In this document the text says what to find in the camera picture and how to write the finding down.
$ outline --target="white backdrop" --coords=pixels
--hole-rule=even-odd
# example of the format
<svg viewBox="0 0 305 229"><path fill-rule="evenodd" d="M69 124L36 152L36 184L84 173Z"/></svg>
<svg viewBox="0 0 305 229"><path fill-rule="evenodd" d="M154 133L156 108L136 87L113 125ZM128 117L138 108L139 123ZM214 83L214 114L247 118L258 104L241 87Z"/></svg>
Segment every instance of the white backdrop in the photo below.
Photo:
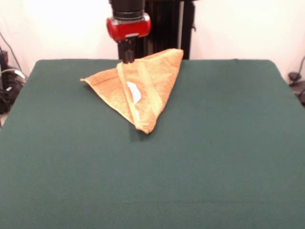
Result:
<svg viewBox="0 0 305 229"><path fill-rule="evenodd" d="M196 6L192 59L270 59L284 78L298 69L305 0L199 0ZM116 59L105 27L110 15L108 0L0 0L0 30L26 74L40 59Z"/></svg>

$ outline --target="table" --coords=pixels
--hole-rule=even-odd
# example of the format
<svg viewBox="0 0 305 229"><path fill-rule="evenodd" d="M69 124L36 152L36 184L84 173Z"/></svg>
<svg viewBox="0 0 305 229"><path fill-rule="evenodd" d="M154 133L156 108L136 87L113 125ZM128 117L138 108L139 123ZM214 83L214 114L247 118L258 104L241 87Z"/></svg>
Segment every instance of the table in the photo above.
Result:
<svg viewBox="0 0 305 229"><path fill-rule="evenodd" d="M183 61L150 135L39 61L0 132L4 229L305 228L305 113L270 61Z"/></svg>

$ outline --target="towel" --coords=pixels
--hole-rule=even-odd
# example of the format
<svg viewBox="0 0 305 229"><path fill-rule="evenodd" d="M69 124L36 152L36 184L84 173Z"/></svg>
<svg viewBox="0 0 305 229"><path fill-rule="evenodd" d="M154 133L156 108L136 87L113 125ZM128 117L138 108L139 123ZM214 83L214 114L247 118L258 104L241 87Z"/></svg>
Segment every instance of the towel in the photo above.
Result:
<svg viewBox="0 0 305 229"><path fill-rule="evenodd" d="M166 106L182 57L182 50L168 49L81 81L136 129L149 134Z"/></svg>

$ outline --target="black cable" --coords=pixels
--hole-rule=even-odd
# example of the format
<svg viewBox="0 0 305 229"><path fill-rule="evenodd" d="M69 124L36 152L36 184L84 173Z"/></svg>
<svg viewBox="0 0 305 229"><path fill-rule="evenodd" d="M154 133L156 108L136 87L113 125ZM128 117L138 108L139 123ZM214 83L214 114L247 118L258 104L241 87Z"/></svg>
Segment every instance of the black cable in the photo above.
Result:
<svg viewBox="0 0 305 229"><path fill-rule="evenodd" d="M13 57L14 57L14 59L15 59L17 65L18 65L18 67L19 67L19 70L22 71L22 70L21 70L21 67L20 67L20 64L19 64L19 62L18 62L18 60L17 60L17 58L16 58L16 56L15 56L15 53L14 53L13 49L11 48L11 46L7 43L7 41L6 41L5 38L3 37L1 31L0 31L0 37L3 39L4 43L6 43L6 45L7 45L8 48L10 49L11 54L13 54Z"/></svg>
<svg viewBox="0 0 305 229"><path fill-rule="evenodd" d="M303 69L304 61L305 61L305 56L303 57L303 59L302 59L302 61L301 61L301 66L300 66L300 70L299 70L299 75L301 75L301 71L302 71L302 69Z"/></svg>

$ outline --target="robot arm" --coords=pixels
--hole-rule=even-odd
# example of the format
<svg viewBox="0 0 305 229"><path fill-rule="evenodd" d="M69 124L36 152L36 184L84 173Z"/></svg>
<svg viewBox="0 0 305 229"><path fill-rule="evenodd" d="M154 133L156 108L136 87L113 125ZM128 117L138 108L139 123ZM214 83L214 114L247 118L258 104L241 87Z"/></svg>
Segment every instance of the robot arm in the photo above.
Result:
<svg viewBox="0 0 305 229"><path fill-rule="evenodd" d="M135 39L147 36L151 20L144 12L145 0L110 0L112 17L107 19L107 30L111 38L124 50L124 63L134 61Z"/></svg>

